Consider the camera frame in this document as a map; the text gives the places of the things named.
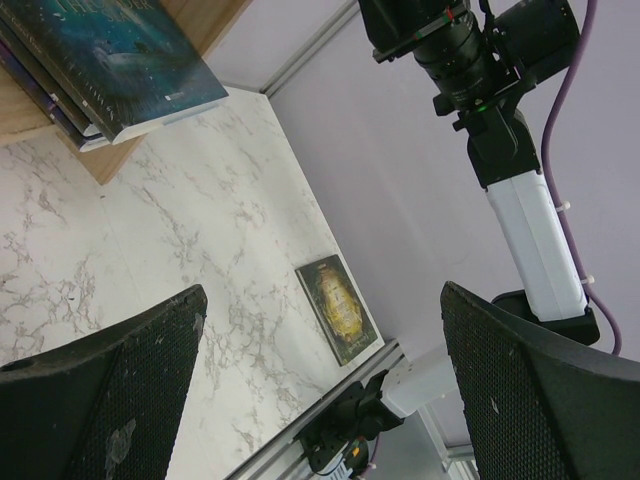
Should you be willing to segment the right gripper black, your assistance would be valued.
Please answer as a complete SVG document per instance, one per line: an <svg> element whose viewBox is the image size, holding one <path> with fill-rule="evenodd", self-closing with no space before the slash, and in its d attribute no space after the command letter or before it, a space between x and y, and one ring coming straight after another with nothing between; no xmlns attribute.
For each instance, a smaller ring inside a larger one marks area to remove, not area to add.
<svg viewBox="0 0 640 480"><path fill-rule="evenodd" d="M411 54L454 108L495 92L495 62L467 1L371 0L359 7L377 63Z"/></svg>

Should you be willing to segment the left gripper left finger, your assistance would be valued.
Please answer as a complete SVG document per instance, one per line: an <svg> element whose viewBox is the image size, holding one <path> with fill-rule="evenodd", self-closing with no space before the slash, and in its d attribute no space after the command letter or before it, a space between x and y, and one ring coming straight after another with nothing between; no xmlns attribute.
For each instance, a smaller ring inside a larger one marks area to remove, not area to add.
<svg viewBox="0 0 640 480"><path fill-rule="evenodd" d="M4 479L163 479L207 314L193 285L1 368Z"/></svg>

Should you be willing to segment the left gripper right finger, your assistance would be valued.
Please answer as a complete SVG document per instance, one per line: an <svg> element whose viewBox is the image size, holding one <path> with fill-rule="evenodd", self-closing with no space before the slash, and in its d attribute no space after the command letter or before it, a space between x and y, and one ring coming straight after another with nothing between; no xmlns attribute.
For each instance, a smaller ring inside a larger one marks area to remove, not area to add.
<svg viewBox="0 0 640 480"><path fill-rule="evenodd" d="M445 283L440 305L483 479L636 479L639 364Z"/></svg>

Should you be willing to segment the dark green gold book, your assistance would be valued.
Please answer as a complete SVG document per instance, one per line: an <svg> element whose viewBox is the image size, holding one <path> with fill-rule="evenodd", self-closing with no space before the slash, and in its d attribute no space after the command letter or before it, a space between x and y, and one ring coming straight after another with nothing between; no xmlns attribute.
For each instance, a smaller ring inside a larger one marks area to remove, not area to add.
<svg viewBox="0 0 640 480"><path fill-rule="evenodd" d="M341 258L331 255L295 270L340 366L379 340L379 334Z"/></svg>

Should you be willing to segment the Robinson Crusoe purple book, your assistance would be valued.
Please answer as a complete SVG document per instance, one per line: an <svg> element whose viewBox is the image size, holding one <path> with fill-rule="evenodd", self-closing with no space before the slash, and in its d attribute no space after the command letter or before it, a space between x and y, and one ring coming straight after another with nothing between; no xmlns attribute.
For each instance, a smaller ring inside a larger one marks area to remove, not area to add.
<svg viewBox="0 0 640 480"><path fill-rule="evenodd" d="M100 133L83 135L54 99L1 43L1 145L63 133L81 153L110 144Z"/></svg>

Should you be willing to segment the teal underwater cover book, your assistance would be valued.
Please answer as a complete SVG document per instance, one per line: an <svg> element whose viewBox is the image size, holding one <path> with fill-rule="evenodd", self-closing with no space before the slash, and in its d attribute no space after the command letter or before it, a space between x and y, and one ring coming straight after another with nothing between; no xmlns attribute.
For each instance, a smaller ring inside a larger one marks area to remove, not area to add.
<svg viewBox="0 0 640 480"><path fill-rule="evenodd" d="M4 1L1 23L112 145L228 95L158 1Z"/></svg>

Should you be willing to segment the Wuthering Heights blue book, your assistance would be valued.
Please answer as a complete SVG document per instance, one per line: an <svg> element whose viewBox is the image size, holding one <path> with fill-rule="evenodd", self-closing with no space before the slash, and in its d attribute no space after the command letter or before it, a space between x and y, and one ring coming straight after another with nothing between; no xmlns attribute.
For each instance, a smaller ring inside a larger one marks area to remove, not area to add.
<svg viewBox="0 0 640 480"><path fill-rule="evenodd" d="M1 64L80 152L110 144L4 21L1 21Z"/></svg>

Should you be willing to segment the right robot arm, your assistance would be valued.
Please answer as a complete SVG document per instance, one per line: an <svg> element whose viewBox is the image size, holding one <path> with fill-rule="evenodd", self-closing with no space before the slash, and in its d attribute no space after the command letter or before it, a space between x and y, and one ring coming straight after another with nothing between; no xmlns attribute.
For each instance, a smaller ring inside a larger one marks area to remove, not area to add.
<svg viewBox="0 0 640 480"><path fill-rule="evenodd" d="M412 55L438 88L439 116L456 114L467 153L521 277L500 295L508 312L584 345L600 332L559 212L518 105L567 68L579 29L565 1L521 1L500 15L466 1L364 1L377 62Z"/></svg>

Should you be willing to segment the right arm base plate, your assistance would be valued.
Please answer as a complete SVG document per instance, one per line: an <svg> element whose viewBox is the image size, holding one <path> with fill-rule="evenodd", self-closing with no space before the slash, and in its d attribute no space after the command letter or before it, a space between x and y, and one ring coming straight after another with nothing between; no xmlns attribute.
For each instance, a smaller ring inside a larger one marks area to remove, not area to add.
<svg viewBox="0 0 640 480"><path fill-rule="evenodd" d="M404 423L382 402L387 375L384 370L366 384L349 385L296 436L314 475L361 479L373 468L375 450L369 443Z"/></svg>

